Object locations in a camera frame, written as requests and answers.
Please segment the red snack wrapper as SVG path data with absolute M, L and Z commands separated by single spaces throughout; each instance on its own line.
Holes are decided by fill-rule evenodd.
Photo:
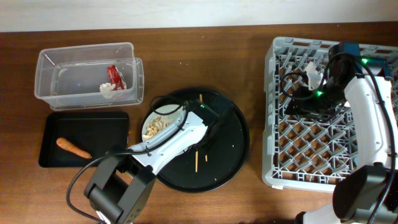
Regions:
M 127 88 L 126 81 L 122 73 L 116 68 L 115 65 L 107 67 L 109 82 L 114 86 L 113 90 L 125 90 Z

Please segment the orange carrot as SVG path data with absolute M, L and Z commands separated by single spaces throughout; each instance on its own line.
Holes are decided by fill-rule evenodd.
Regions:
M 71 152 L 73 154 L 76 154 L 84 159 L 91 159 L 92 155 L 82 149 L 80 149 L 79 147 L 77 147 L 76 145 L 74 145 L 73 143 L 71 143 L 70 141 L 68 141 L 65 138 L 58 138 L 56 140 L 56 144 L 58 147 L 60 147 L 61 149 Z

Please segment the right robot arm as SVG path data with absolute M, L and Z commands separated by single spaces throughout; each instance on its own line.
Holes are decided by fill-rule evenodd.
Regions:
M 349 104 L 358 146 L 355 172 L 338 183 L 331 203 L 301 212 L 296 223 L 397 223 L 397 123 L 388 62 L 363 57 L 359 44 L 342 41 L 328 51 L 323 73 L 311 65 L 306 86 L 292 94 L 286 114 L 331 121 Z

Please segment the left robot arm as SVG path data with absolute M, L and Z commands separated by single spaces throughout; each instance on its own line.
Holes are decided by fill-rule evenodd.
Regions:
M 177 118 L 155 136 L 88 164 L 96 170 L 84 191 L 99 223 L 132 223 L 146 205 L 157 174 L 191 146 L 202 145 L 233 104 L 184 101 Z

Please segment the white tissue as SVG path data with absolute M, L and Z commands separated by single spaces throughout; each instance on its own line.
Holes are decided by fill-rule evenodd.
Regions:
M 114 96 L 114 89 L 116 88 L 115 84 L 111 83 L 103 83 L 99 86 L 99 91 L 103 97 L 110 99 Z

